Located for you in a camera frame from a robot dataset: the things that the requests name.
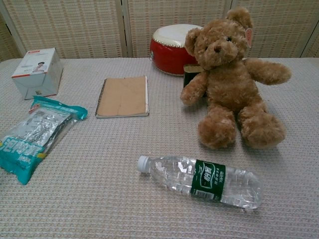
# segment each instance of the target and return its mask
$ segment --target white box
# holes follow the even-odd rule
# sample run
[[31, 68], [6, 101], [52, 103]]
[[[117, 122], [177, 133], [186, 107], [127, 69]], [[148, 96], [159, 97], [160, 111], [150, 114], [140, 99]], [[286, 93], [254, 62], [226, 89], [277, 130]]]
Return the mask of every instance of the white box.
[[63, 66], [55, 48], [28, 51], [12, 75], [25, 100], [58, 93]]

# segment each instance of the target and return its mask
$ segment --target teddy bear nose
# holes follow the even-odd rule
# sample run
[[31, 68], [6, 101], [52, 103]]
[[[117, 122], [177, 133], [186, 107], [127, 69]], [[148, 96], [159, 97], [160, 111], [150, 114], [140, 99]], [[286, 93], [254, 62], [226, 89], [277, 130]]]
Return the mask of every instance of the teddy bear nose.
[[220, 52], [220, 50], [221, 50], [221, 46], [215, 46], [215, 47], [214, 47], [214, 51], [215, 51], [215, 52], [218, 53], [218, 52]]

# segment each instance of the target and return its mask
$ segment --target teddy bear tag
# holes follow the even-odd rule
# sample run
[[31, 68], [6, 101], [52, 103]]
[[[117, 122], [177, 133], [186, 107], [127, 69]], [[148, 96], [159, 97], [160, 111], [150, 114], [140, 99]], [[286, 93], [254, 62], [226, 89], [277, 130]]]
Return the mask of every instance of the teddy bear tag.
[[246, 37], [247, 44], [248, 44], [248, 47], [249, 47], [249, 48], [251, 48], [251, 38], [252, 38], [252, 34], [253, 34], [253, 29], [247, 28], [246, 31], [245, 31], [245, 37]]

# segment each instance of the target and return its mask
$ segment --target textured fabric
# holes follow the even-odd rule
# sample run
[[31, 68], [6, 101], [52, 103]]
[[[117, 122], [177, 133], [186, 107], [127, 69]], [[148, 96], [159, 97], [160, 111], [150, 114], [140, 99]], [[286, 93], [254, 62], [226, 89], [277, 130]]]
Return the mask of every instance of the textured fabric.
[[[205, 99], [185, 107], [182, 77], [146, 58], [62, 60], [57, 96], [89, 111], [37, 167], [26, 186], [0, 169], [0, 238], [33, 239], [317, 239], [319, 238], [319, 60], [271, 59], [292, 69], [278, 86], [258, 83], [287, 138], [269, 150], [236, 143], [210, 150], [197, 138]], [[0, 132], [23, 119], [24, 101], [10, 76], [20, 59], [0, 64]], [[106, 77], [147, 75], [148, 117], [97, 119]], [[140, 155], [185, 155], [256, 172], [264, 182], [254, 211], [168, 191], [137, 171]]]
[[0, 15], [0, 62], [17, 57], [21, 57], [21, 55], [6, 27], [4, 19]]
[[319, 0], [238, 0], [253, 19], [248, 57], [300, 57], [318, 21]]
[[204, 26], [213, 19], [221, 18], [228, 2], [128, 0], [133, 56], [149, 55], [152, 35], [158, 28], [179, 23]]
[[3, 2], [26, 50], [56, 47], [61, 58], [122, 56], [115, 1]]
[[319, 24], [317, 24], [307, 46], [309, 49], [305, 52], [306, 57], [319, 57]]

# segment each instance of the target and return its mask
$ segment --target white bottle cap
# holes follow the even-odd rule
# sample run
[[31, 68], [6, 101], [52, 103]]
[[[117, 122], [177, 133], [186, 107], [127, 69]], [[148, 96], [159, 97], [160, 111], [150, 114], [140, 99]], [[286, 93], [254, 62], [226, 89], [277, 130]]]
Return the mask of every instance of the white bottle cap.
[[138, 161], [138, 170], [141, 172], [141, 173], [148, 173], [149, 171], [146, 170], [146, 163], [148, 162], [148, 159], [149, 157], [147, 156], [141, 156], [139, 158], [139, 161]]

